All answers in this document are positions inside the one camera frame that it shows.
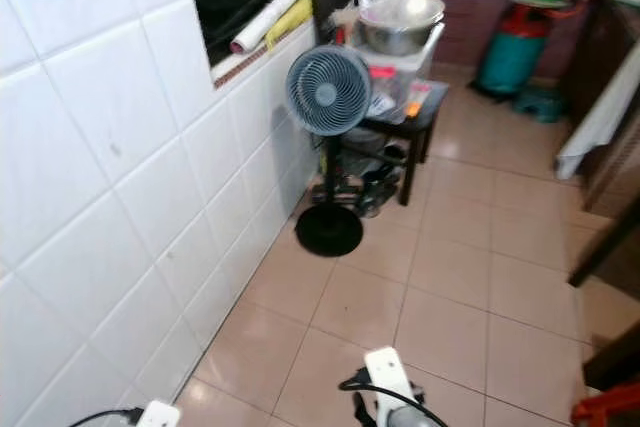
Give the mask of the large steel mixing bowl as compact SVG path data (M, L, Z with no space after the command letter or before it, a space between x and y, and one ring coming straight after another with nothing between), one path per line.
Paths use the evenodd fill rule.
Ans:
M443 23L442 0L372 0L358 11L357 28L380 55L415 55Z

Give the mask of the grey standing fan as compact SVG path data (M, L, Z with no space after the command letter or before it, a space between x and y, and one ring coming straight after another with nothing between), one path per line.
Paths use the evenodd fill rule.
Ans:
M317 46L291 65L285 80L291 117L323 147L323 199L297 218L294 234L307 252L347 255L364 239L360 216L339 203L340 136L365 120L372 84L369 66L352 49Z

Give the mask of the white paper roll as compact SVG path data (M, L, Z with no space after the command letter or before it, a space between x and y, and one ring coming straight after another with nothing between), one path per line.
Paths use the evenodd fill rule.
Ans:
M234 55L252 52L264 40L271 25L285 14L285 11L297 0L271 0L255 17L236 34L230 42L230 51Z

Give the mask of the yellow rolled sheet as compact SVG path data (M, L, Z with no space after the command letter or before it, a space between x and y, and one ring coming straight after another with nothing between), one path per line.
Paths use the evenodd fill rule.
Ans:
M275 44L298 28L307 23L314 15L314 2L312 0L297 0L284 12L265 33L264 42L268 49L274 49Z

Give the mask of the clear plastic storage box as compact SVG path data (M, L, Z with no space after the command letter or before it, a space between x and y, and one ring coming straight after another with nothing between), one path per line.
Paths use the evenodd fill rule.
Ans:
M352 46L360 52L370 69L372 103L367 117L388 124L404 124L425 110L429 87L426 85L431 62L445 24L436 24L419 51L410 55L384 55L372 44L356 35Z

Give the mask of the white hanging cloth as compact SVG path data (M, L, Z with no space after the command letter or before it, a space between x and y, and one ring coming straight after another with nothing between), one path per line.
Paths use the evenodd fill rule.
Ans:
M556 157L556 177L570 180L586 154L600 145L611 143L614 131L620 126L623 115L635 90L640 87L640 63L623 66L605 85L588 115L564 143Z

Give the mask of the small green stool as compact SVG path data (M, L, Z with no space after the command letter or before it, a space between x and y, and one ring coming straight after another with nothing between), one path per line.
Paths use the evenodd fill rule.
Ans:
M526 113L540 124L556 124L564 113L564 98L556 90L526 87L513 99L512 110Z

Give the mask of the red plastic object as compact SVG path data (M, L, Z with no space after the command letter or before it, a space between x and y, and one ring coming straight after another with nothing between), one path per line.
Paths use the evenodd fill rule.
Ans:
M609 427L620 414L640 414L640 382L621 383L573 405L573 427Z

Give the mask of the green gas cylinder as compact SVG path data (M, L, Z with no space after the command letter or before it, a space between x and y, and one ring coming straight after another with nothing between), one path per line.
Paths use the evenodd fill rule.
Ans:
M534 74L553 25L545 8L512 3L500 16L471 88L494 99L516 97Z

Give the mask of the dark wooden furniture leg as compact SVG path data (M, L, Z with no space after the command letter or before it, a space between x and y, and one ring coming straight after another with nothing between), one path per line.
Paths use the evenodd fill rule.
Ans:
M613 222L602 234L591 240L588 249L580 255L579 262L567 277L567 284L572 287L584 285L637 229L640 229L640 220L636 218L622 218L621 221Z

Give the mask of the black wooden chair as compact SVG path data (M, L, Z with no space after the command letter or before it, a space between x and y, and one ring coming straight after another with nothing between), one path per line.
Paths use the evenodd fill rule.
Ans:
M352 40L358 33L356 15L358 10L356 0L312 0L314 1L314 20L323 28L324 34L333 37L337 33L338 26L342 26L344 33L344 46L355 49ZM410 203L413 191L413 183L417 177L417 170L428 159L428 151L431 139L433 139L436 115L440 111L445 94L449 87L443 81L426 80L429 87L426 97L425 110L416 119L410 119L403 124L390 124L390 122L376 121L366 116L360 122L358 130L369 131L388 136L392 139L401 139L407 143L407 156L399 162L403 168L403 180L399 184L397 200L402 206Z

